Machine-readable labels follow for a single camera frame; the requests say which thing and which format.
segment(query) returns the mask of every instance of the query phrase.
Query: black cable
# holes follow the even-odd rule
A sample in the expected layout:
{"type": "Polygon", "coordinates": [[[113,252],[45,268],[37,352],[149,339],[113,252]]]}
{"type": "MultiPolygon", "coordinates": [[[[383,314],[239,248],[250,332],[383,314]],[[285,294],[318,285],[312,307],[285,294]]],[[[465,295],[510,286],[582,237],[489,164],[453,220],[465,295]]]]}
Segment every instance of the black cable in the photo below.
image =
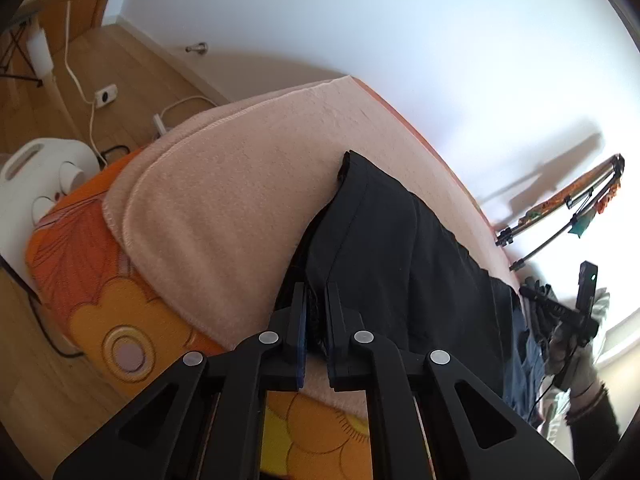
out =
{"type": "Polygon", "coordinates": [[[73,354],[67,354],[66,352],[63,352],[60,348],[58,348],[55,345],[55,343],[47,333],[47,330],[44,328],[44,325],[42,324],[42,320],[40,319],[36,306],[33,304],[33,296],[31,294],[27,294],[27,298],[29,299],[29,306],[31,307],[31,311],[33,312],[33,315],[35,316],[36,321],[38,322],[38,326],[40,327],[40,331],[42,332],[44,339],[47,340],[47,343],[49,343],[51,348],[55,350],[56,354],[58,354],[60,357],[63,357],[65,359],[75,359],[77,357],[82,357],[84,355],[84,352],[75,352],[73,354]]]}
{"type": "MultiPolygon", "coordinates": [[[[556,374],[556,375],[560,375],[561,373],[564,372],[565,368],[568,367],[569,363],[571,362],[571,359],[574,357],[575,351],[578,349],[578,346],[576,345],[574,350],[571,352],[571,355],[569,355],[569,358],[564,362],[564,366],[562,367],[562,369],[556,374]]],[[[536,409],[536,406],[538,405],[538,403],[540,402],[540,400],[542,400],[542,398],[548,393],[548,391],[551,389],[551,387],[554,385],[553,380],[549,383],[549,386],[546,388],[546,390],[544,392],[542,392],[542,394],[536,399],[536,402],[533,403],[533,406],[531,407],[531,411],[529,412],[529,416],[527,417],[527,423],[530,424],[531,423],[531,415],[533,415],[533,410],[536,409]]]]}
{"type": "Polygon", "coordinates": [[[115,150],[124,150],[125,152],[127,152],[127,155],[131,153],[131,150],[129,149],[128,146],[125,146],[124,144],[116,144],[115,146],[111,146],[108,150],[104,150],[103,152],[100,152],[100,154],[106,157],[107,155],[109,155],[111,152],[114,152],[115,150]]]}

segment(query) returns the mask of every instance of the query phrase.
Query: pink blanket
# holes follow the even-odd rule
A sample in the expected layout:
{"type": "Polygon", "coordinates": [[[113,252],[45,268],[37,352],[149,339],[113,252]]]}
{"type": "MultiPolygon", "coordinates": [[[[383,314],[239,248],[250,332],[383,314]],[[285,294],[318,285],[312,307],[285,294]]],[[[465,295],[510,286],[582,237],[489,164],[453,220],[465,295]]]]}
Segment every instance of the pink blanket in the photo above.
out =
{"type": "MultiPolygon", "coordinates": [[[[334,195],[347,150],[398,179],[481,267],[517,286],[493,232],[459,183],[350,77],[191,118],[122,171],[104,215],[167,304],[231,349],[267,326],[290,258],[309,221],[334,195]]],[[[311,396],[363,415],[362,396],[346,406],[325,378],[308,383],[311,396]]]]}

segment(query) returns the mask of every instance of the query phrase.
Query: person's hand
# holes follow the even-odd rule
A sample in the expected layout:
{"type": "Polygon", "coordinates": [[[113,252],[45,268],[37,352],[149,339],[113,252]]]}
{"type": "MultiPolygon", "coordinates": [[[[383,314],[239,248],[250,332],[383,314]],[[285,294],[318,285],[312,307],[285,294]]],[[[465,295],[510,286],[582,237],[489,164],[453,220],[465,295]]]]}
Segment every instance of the person's hand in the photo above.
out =
{"type": "MultiPolygon", "coordinates": [[[[609,298],[610,295],[606,289],[596,291],[591,317],[600,325],[609,309],[609,298]]],[[[548,375],[559,374],[565,366],[567,356],[572,356],[566,365],[566,373],[559,388],[563,391],[570,390],[572,410],[576,410],[595,398],[602,384],[593,365],[593,346],[589,343],[584,348],[576,348],[576,338],[575,335],[570,336],[571,332],[572,330],[564,323],[556,327],[549,343],[545,371],[548,375]]]]}
{"type": "Polygon", "coordinates": [[[596,382],[598,374],[593,365],[593,349],[591,343],[584,348],[576,348],[575,335],[567,337],[570,330],[560,324],[554,330],[549,343],[549,358],[545,364],[547,375],[557,375],[565,366],[565,359],[571,356],[566,364],[566,373],[558,387],[562,391],[571,390],[571,397],[578,397],[585,393],[596,382]]]}

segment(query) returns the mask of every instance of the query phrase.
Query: black fabric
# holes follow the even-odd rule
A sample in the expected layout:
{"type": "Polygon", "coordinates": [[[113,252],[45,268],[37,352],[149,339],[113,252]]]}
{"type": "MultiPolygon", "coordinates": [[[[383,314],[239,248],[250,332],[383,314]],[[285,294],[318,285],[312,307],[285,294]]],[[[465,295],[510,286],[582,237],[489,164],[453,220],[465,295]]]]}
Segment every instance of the black fabric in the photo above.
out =
{"type": "MultiPolygon", "coordinates": [[[[574,445],[574,465],[580,478],[587,480],[605,463],[620,440],[609,394],[605,392],[590,411],[571,423],[570,428],[574,445]]],[[[637,478],[637,471],[629,473],[632,476],[617,478],[637,478]]]]}
{"type": "MultiPolygon", "coordinates": [[[[529,276],[524,280],[524,285],[538,291],[543,296],[547,296],[554,301],[558,301],[551,285],[540,285],[540,280],[529,276]]],[[[549,343],[554,329],[558,325],[559,317],[555,316],[546,308],[538,305],[537,302],[525,298],[526,305],[529,307],[530,326],[533,338],[542,349],[542,359],[546,361],[549,352],[549,343]]]]}
{"type": "MultiPolygon", "coordinates": [[[[315,292],[309,335],[317,337],[325,326],[324,286],[335,282],[342,306],[398,348],[445,349],[499,396],[527,390],[527,406],[518,410],[526,416],[535,395],[531,377],[523,379],[529,333],[524,319],[522,332],[513,332],[514,316],[522,318],[513,289],[491,278],[422,200],[367,159],[345,154],[338,179],[338,193],[305,232],[278,305],[287,304],[292,280],[304,279],[315,292]]],[[[535,389],[542,377],[536,370],[535,389]]]]}
{"type": "MultiPolygon", "coordinates": [[[[593,428],[586,427],[589,433],[595,433],[593,428]]],[[[584,436],[584,440],[588,440],[588,434],[584,436]]],[[[608,444],[612,444],[612,438],[608,440],[608,444]]],[[[637,479],[640,471],[640,408],[636,410],[634,418],[631,420],[629,427],[626,428],[620,442],[612,450],[606,462],[600,466],[591,480],[626,480],[637,479]]],[[[587,454],[589,449],[585,449],[580,454],[587,454]]]]}

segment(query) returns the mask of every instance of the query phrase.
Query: power adapter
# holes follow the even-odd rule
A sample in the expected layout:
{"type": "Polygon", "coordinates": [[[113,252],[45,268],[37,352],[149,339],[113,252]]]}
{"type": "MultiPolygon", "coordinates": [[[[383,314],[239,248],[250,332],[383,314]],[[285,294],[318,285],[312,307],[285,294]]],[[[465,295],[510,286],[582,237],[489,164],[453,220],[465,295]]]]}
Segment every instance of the power adapter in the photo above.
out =
{"type": "Polygon", "coordinates": [[[118,97],[118,87],[116,85],[105,86],[95,93],[95,107],[102,108],[115,101],[116,97],[118,97]]]}
{"type": "Polygon", "coordinates": [[[167,129],[166,126],[164,126],[164,123],[162,122],[159,114],[154,114],[154,126],[156,127],[156,131],[158,132],[158,137],[166,135],[167,129]]]}

